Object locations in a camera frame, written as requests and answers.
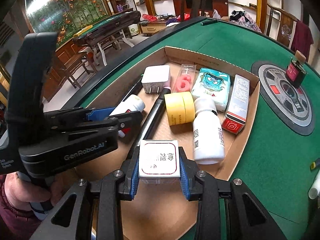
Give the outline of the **maroon left sleeve forearm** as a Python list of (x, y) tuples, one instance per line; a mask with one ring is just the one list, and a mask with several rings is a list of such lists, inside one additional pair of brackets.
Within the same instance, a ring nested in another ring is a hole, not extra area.
[(41, 221), (33, 211), (18, 210), (5, 195), (6, 175), (1, 175), (1, 239), (29, 239)]

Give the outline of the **person's left hand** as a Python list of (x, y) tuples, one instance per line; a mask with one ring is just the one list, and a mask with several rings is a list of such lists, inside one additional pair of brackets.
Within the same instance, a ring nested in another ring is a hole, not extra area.
[(49, 190), (45, 190), (30, 182), (21, 180), (17, 172), (6, 175), (4, 191), (10, 205), (18, 210), (30, 211), (29, 203), (50, 201), (55, 206), (63, 196), (62, 175), (55, 176)]

